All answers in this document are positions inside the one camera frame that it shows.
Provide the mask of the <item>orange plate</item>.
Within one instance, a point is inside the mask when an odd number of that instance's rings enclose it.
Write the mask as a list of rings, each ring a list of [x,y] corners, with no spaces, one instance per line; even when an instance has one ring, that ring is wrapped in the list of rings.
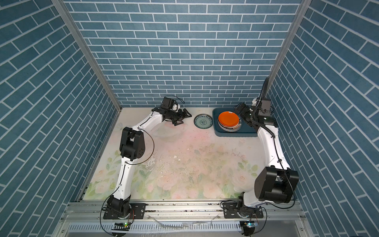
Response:
[[[231,111],[224,111],[219,114],[218,122],[224,127],[235,127],[239,124],[239,116]]]

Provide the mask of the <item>small blue patterned plate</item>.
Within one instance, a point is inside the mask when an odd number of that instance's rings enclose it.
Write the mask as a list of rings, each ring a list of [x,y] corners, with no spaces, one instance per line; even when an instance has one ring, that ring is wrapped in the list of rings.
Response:
[[[199,114],[194,118],[194,125],[200,129],[209,129],[213,126],[213,119],[208,114]]]

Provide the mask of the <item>green rim plate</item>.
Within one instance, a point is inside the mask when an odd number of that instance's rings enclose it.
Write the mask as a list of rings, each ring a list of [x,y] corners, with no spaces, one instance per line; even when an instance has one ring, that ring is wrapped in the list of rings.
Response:
[[[238,124],[234,127],[227,127],[227,126],[223,126],[222,124],[219,125],[219,127],[224,130],[224,131],[227,131],[227,132],[237,132],[241,129],[241,124]]]

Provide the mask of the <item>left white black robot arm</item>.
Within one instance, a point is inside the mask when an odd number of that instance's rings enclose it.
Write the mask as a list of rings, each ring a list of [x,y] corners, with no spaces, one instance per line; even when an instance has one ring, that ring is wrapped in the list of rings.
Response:
[[[145,135],[162,122],[170,121],[175,126],[183,123],[192,115],[187,109],[162,109],[154,108],[140,123],[125,127],[122,130],[119,151],[121,155],[120,173],[116,182],[115,191],[105,200],[104,211],[113,215],[116,219],[125,219],[131,215],[130,197],[131,183],[137,159],[142,158],[146,150]]]

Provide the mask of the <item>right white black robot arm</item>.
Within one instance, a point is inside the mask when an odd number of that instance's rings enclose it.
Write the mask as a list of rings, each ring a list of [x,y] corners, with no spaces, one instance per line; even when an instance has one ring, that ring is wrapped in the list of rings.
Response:
[[[260,115],[256,106],[249,107],[244,103],[235,106],[234,112],[255,129],[265,154],[265,167],[257,176],[253,190],[242,192],[238,205],[243,208],[255,208],[264,203],[275,207],[278,204],[290,203],[299,181],[299,174],[286,161],[279,141],[276,119]]]

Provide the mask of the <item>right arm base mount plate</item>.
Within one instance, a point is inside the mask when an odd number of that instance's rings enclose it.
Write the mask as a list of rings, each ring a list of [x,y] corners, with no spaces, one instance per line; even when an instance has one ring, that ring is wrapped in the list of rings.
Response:
[[[239,206],[235,201],[222,201],[220,202],[220,208],[226,219],[264,217],[260,208],[246,207],[243,204]]]

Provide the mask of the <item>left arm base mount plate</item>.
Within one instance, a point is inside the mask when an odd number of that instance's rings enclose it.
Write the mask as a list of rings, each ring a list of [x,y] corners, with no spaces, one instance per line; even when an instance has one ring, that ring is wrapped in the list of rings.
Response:
[[[121,214],[118,214],[116,211],[111,210],[108,207],[102,208],[104,212],[103,219],[105,220],[131,220],[131,219],[143,219],[146,211],[146,203],[131,203],[129,205],[129,214],[125,217],[122,217]]]

